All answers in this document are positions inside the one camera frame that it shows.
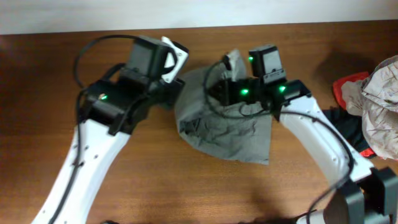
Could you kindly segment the grey shorts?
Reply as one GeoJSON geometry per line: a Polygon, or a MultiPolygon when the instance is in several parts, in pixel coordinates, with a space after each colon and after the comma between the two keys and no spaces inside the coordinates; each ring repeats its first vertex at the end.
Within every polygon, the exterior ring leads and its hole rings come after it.
{"type": "Polygon", "coordinates": [[[175,106],[180,137],[189,145],[219,159],[267,165],[271,144],[272,116],[262,113],[259,103],[222,106],[206,97],[210,88],[224,77],[226,68],[202,67],[181,76],[185,86],[175,106]]]}

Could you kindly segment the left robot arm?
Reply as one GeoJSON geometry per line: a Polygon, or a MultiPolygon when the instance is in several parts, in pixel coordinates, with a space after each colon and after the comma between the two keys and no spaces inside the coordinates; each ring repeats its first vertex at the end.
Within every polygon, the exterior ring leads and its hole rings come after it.
{"type": "Polygon", "coordinates": [[[189,51],[167,37],[132,38],[127,62],[81,88],[69,152],[35,223],[85,223],[110,165],[154,105],[171,108],[189,51]]]}

